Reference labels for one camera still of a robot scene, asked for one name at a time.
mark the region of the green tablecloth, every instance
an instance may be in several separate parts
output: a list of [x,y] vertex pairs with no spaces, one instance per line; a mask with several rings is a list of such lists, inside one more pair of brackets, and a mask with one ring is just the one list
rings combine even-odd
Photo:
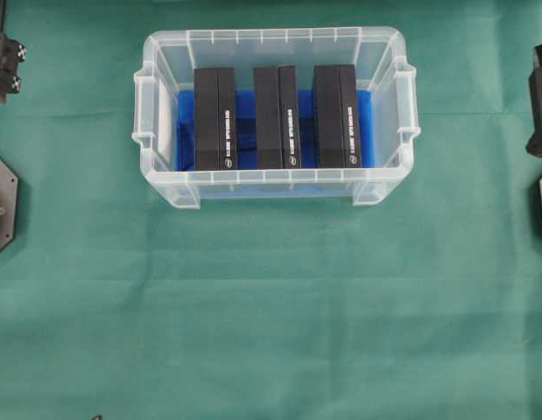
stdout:
[[[381,205],[171,208],[130,140],[162,29],[390,25],[416,165]],[[0,255],[0,419],[542,419],[542,0],[10,0],[21,178]]]

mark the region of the clear plastic storage bin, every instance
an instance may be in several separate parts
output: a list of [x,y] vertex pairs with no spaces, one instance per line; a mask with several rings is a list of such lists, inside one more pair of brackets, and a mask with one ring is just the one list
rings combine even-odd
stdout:
[[[196,67],[233,67],[237,90],[253,90],[253,68],[297,67],[298,89],[310,90],[313,67],[354,64],[358,90],[371,92],[373,167],[177,171],[178,94],[193,90]],[[140,170],[179,208],[202,199],[352,197],[355,206],[382,201],[409,174],[420,133],[416,70],[405,40],[388,27],[156,32],[135,74],[135,126]]]

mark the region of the black rectangular box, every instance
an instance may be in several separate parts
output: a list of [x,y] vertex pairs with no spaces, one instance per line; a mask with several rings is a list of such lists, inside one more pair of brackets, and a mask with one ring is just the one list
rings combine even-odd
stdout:
[[360,143],[360,114],[356,97],[354,65],[339,66],[341,90],[342,135],[344,142],[344,167],[362,168]]
[[218,69],[220,169],[237,169],[236,80],[233,68]]
[[219,165],[218,70],[194,69],[194,169],[215,171]]
[[343,168],[341,92],[338,66],[313,69],[313,113],[320,168]]
[[296,67],[278,68],[280,96],[280,115],[282,120],[283,164],[286,169],[302,167],[299,143],[298,88],[296,86]]
[[281,169],[283,162],[278,68],[256,68],[253,78],[257,103],[257,168]]

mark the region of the blue liner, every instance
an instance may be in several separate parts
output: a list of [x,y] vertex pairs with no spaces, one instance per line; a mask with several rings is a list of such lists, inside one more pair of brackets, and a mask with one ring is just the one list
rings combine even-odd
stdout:
[[[177,118],[176,170],[194,170],[194,92],[179,92]],[[313,92],[298,92],[299,137],[302,167],[317,168],[316,139],[313,131]],[[363,167],[374,167],[371,93],[358,91]],[[255,128],[255,92],[240,91],[236,94],[236,119],[239,169],[257,168],[257,139]]]

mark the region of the small logo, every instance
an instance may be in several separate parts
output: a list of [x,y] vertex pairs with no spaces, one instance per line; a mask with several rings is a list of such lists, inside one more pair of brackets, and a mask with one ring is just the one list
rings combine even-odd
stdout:
[[22,87],[22,80],[14,76],[11,80],[11,88],[14,92],[19,92],[19,89]]

